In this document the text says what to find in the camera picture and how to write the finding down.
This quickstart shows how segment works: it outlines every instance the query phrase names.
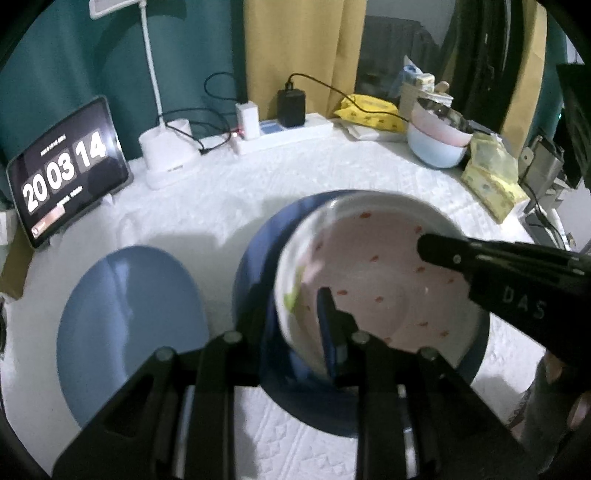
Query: navy blue bowl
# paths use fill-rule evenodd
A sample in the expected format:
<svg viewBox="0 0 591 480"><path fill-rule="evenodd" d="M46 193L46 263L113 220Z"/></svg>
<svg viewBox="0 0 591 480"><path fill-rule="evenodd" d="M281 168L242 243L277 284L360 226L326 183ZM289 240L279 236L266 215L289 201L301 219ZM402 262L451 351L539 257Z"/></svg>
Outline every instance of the navy blue bowl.
<svg viewBox="0 0 591 480"><path fill-rule="evenodd" d="M299 223L326 202L353 193L337 190L305 197L274 215L251 240L234 281L232 313L235 322L252 309L266 305L267 322L261 345L261 386L284 410L327 433L357 435L357 398L318 377L285 342L273 297L275 272L283 247ZM471 383L480 368L489 334L489 314L482 312L475 341L457 367Z"/></svg>

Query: pink bowl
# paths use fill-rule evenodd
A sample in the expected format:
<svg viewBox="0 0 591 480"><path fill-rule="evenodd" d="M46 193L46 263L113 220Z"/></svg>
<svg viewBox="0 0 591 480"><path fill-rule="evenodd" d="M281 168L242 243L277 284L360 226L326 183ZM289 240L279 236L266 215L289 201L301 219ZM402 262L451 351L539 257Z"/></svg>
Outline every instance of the pink bowl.
<svg viewBox="0 0 591 480"><path fill-rule="evenodd" d="M308 216L281 253L275 304L286 342L326 377L316 315L320 288L359 328L391 347L433 346L456 367L478 329L480 309L462 275L424 263L417 240L426 232L462 238L447 217L400 194L355 193Z"/></svg>
<svg viewBox="0 0 591 480"><path fill-rule="evenodd" d="M419 102L414 104L411 122L429 137L453 147L465 147L472 140L472 134L464 133L447 125L435 113L425 110Z"/></svg>

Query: white tablecloth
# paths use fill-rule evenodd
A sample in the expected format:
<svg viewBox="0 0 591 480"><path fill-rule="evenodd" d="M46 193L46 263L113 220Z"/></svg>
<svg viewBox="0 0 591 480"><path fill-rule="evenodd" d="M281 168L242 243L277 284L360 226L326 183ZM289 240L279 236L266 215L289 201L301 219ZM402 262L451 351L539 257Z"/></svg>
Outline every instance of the white tablecloth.
<svg viewBox="0 0 591 480"><path fill-rule="evenodd" d="M48 472L79 428L61 393L56 336L69 294L106 254L130 244L160 247L199 285L210 332L231 328L230 294L239 260L254 233L296 199L334 189L412 194L446 212L468 236L531 241L516 218L497 225L453 173L425 168L406 144L351 141L335 130L305 141L238 157L225 146L203 157L198 172L152 191L145 164L131 162L134 182L35 254L24 297L7 307L8 344L0 362L6 414ZM475 390L503 420L534 376L543 349L491 319L491 337ZM238 477L353 478L356 441L300 423L260 388L236 395Z"/></svg>

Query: white lamp base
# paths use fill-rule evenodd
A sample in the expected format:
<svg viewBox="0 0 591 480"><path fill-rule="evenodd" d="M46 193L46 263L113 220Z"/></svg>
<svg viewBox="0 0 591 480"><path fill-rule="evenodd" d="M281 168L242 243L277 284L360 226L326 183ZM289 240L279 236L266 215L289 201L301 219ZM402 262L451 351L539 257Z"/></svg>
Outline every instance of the white lamp base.
<svg viewBox="0 0 591 480"><path fill-rule="evenodd" d="M168 124L191 135L191 126L186 118ZM186 178L200 164L199 144L172 128L159 125L145 131L139 136L139 145L148 167L146 181L153 190Z"/></svg>

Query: digital clock display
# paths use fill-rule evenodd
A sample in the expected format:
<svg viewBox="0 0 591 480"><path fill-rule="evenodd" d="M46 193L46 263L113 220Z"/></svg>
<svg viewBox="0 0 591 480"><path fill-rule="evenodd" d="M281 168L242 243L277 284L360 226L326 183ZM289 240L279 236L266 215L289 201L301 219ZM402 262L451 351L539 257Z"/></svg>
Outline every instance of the digital clock display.
<svg viewBox="0 0 591 480"><path fill-rule="evenodd" d="M31 245L130 178L104 97L46 132L7 167L15 206Z"/></svg>

